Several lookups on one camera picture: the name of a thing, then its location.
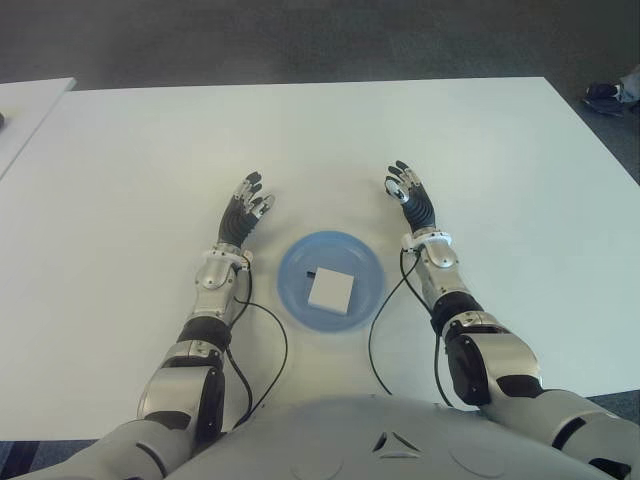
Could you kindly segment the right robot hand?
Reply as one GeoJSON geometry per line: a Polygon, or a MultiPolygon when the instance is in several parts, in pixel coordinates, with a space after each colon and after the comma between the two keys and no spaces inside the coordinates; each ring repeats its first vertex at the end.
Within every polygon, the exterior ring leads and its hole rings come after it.
{"type": "Polygon", "coordinates": [[[434,206],[419,176],[405,163],[388,167],[386,193],[400,204],[412,233],[436,226],[434,206]]]}

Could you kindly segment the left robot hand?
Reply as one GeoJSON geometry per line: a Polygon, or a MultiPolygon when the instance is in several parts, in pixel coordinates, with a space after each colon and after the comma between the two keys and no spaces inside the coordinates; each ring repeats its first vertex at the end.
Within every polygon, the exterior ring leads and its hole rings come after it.
{"type": "Polygon", "coordinates": [[[261,218],[273,207],[275,196],[258,196],[262,176],[254,171],[234,190],[219,224],[219,244],[240,248],[261,218]]]}

